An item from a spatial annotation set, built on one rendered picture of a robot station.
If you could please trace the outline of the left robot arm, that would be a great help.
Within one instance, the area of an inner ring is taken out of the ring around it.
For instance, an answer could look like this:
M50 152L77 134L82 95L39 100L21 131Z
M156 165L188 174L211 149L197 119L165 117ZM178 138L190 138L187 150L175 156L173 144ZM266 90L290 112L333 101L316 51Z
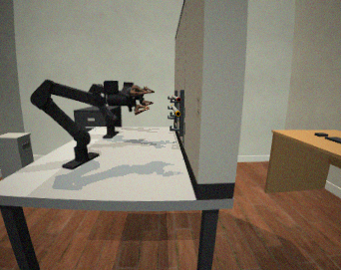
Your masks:
M124 86L130 86L133 87L134 83L124 82ZM104 93L104 86L100 87L100 84L92 84L90 89L90 93L101 95ZM101 92L101 93L100 93ZM140 95L133 96L136 97L136 100L140 98ZM103 138L112 138L119 132L115 132L115 124L118 123L118 118L116 115L113 115L113 113L108 109L106 105L103 105L101 107L98 107L99 110L102 112L103 116L105 117L106 127L107 127L107 134L103 136Z

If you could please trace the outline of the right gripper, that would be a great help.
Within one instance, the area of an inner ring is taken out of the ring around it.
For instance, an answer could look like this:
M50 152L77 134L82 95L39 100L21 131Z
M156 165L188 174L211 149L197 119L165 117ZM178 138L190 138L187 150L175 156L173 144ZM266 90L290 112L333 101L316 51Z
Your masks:
M139 92L136 92L139 91ZM128 107L129 112L132 112L131 107L135 107L135 116L140 114L141 112L144 112L146 110L149 110L149 107L137 105L136 97L138 95L144 95L147 94L147 91L144 91L136 86L133 86L132 88L128 89L127 94L125 96L117 96L117 103L119 107ZM143 109L143 110L139 110Z

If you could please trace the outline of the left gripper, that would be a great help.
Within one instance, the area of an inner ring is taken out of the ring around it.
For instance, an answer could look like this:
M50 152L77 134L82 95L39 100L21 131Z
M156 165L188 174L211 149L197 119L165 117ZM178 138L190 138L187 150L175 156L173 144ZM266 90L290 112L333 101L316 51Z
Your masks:
M144 87L142 90L145 90L145 91L149 91L150 89L149 88L147 88L147 87ZM148 92L147 91L147 92ZM150 92L148 92L148 94L151 94L151 93L154 93L155 91L150 91ZM143 102L143 103L142 103ZM147 104L147 102L148 101L145 101L145 98L144 98L144 95L140 95L140 105L143 105L143 106L148 106L148 105L151 105L151 104L153 104L153 102L149 102L149 104Z

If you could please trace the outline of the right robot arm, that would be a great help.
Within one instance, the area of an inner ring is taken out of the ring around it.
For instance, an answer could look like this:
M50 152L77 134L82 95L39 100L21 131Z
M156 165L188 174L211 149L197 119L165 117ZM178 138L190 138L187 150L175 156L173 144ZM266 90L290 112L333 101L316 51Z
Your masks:
M54 121L66 130L77 142L74 147L75 159L62 165L63 168L75 169L76 167L99 156L98 153L88 152L87 145L91 141L90 134L70 119L54 102L51 95L75 100L94 107L117 106L117 96L125 96L124 93L130 86L123 86L119 92L119 81L104 81L104 96L92 94L72 87L61 85L50 80L45 80L31 95L30 101L39 110L49 115ZM117 93L119 93L117 95ZM48 96L49 95L49 96ZM104 99L106 95L106 98ZM49 99L51 101L49 101ZM87 156L88 152L88 156Z

